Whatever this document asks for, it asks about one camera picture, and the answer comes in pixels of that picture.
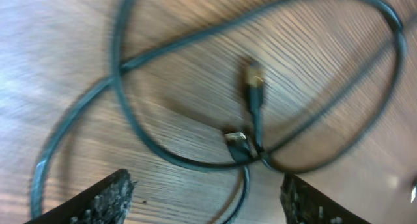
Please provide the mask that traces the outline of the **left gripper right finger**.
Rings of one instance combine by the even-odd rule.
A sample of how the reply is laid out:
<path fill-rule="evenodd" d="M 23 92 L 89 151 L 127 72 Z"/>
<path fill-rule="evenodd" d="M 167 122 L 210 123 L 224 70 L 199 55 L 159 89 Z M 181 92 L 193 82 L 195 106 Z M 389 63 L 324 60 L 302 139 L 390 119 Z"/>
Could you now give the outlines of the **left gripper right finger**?
<path fill-rule="evenodd" d="M 369 224 L 292 174 L 284 176 L 280 202 L 288 224 Z"/>

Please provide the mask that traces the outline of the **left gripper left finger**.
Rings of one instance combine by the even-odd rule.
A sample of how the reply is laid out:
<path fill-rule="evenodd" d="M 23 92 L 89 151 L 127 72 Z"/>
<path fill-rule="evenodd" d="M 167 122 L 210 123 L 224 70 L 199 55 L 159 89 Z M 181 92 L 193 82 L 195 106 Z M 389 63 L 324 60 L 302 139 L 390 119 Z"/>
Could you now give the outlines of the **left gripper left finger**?
<path fill-rule="evenodd" d="M 119 169 L 27 224 L 124 223 L 135 184 L 127 169 Z"/>

